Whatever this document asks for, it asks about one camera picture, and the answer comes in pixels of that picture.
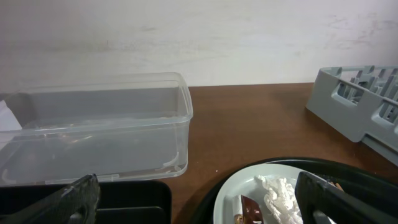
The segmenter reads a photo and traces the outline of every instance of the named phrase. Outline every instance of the black tray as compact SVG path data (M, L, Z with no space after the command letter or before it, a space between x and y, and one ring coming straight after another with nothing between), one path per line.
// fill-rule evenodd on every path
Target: black tray
M245 167L273 163L294 166L312 172L326 180L337 182L344 191L373 207L396 217L398 185L359 168L324 159L305 157L278 157L254 162ZM205 196L193 214L190 223L213 223L213 209L218 191L235 172L218 182Z
M32 205L66 185L0 188L0 219ZM158 181L100 183L96 223L171 223L172 194Z

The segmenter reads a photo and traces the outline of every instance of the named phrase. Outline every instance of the gray dish rack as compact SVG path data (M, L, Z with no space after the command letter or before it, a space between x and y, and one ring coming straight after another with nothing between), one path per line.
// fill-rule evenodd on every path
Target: gray dish rack
M398 65L321 68L307 108L398 166Z

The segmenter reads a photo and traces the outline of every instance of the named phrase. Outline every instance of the black plastic object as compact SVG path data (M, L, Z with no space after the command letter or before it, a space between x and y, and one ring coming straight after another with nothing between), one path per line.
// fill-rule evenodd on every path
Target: black plastic object
M38 202L23 208L2 224L84 223L95 221L100 199L97 177L86 175Z
M328 217L337 223L398 223L398 218L344 193L309 172L299 173L295 196L305 224L330 223Z
M36 185L0 188L0 218L22 210L65 185ZM99 183L101 199L96 212L102 223L171 223L172 194L158 181Z
M362 200L364 203L377 207L389 215L396 213L398 195L394 195L393 193L397 192L398 186L388 180L339 162L307 157L277 157L244 166L218 182L201 201L190 223L213 223L215 200L218 191L226 180L235 172L245 167L264 163L288 165L309 171L327 181L339 183L346 193ZM379 194L388 195L388 197L380 198Z

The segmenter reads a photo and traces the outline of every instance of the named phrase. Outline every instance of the white plate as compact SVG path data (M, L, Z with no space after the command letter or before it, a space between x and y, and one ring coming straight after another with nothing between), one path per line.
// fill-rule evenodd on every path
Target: white plate
M224 183L218 192L213 212L214 224L234 223L232 198L240 194L255 200L259 204L264 223L277 224L276 219L263 200L267 190L254 177L257 175L285 177L287 182L295 187L301 171L304 170L279 164L260 164L238 171Z

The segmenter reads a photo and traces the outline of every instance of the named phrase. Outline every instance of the white tissue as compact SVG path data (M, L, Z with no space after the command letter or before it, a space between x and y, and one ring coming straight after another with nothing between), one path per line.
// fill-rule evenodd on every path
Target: white tissue
M264 197L267 208L280 224L302 224L299 206L294 195L294 188L288 184L286 178L267 178L257 176L262 186L268 190Z

